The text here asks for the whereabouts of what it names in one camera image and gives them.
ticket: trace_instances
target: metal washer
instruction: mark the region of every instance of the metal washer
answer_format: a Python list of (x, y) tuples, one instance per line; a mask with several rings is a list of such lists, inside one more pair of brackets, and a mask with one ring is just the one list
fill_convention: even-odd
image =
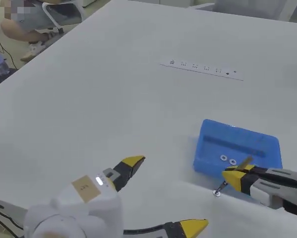
[(221, 196), (221, 193), (220, 193), (220, 192), (217, 192), (217, 193), (216, 193), (216, 190), (213, 190), (212, 193), (213, 193), (213, 195), (214, 195), (215, 197), (220, 197), (220, 196)]
[(221, 156), (220, 156), (220, 159), (221, 159), (222, 161), (226, 161), (226, 160), (228, 160), (228, 158), (227, 158), (226, 155), (221, 155)]
[(234, 159), (229, 160), (230, 165), (237, 165), (237, 161)]

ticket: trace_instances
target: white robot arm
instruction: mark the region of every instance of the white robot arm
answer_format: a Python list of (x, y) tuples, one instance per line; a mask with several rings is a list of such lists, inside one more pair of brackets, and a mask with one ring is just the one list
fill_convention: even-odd
[(145, 157), (124, 159), (114, 169), (83, 176), (51, 199), (31, 207), (25, 238), (195, 238), (207, 220), (170, 222), (141, 230), (124, 230), (120, 191)]

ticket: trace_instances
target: floor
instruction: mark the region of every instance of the floor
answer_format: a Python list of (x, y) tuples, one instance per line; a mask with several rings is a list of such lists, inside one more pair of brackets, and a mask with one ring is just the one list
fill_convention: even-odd
[[(97, 0), (96, 2), (90, 4), (85, 8), (85, 11), (87, 15), (91, 15), (94, 12), (96, 12), (98, 9), (103, 7), (106, 3), (108, 3), (110, 0)], [(0, 7), (0, 22), (3, 20), (4, 16), (4, 8)], [(64, 27), (64, 31), (68, 32), (72, 28), (74, 28), (75, 25), (73, 26), (66, 26)], [(21, 68), (24, 66), (24, 63), (21, 62), (19, 59), (23, 57), (27, 51), (28, 51), (28, 44), (27, 43), (22, 43), (19, 41), (11, 40), (7, 38), (1, 31), (0, 31), (0, 41), (1, 44), (6, 48), (6, 50), (12, 55), (15, 65), (17, 68)], [(12, 62), (8, 54), (4, 54), (5, 58), (7, 59), (7, 63), (10, 67), (12, 67)]]

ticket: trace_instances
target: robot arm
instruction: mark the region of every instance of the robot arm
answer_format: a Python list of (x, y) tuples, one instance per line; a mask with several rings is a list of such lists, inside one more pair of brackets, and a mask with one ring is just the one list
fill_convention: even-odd
[(207, 220), (169, 222), (141, 230), (124, 230), (120, 191), (145, 157), (122, 160), (114, 169), (72, 182), (48, 205), (31, 207), (25, 238), (196, 238)]
[(270, 208), (283, 207), (297, 215), (297, 172), (247, 165), (241, 170), (228, 167), (222, 175), (236, 191)]

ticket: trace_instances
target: label sticker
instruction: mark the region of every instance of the label sticker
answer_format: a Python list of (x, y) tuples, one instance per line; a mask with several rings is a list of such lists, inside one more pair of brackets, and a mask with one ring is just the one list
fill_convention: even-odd
[(72, 182), (72, 185), (75, 188), (75, 190), (79, 193), (84, 203), (91, 201), (92, 199), (101, 194), (99, 189), (95, 186), (93, 181), (87, 175)]
[(44, 233), (44, 236), (43, 237), (44, 238), (66, 238), (64, 236), (58, 235), (56, 233), (50, 233), (50, 232)]

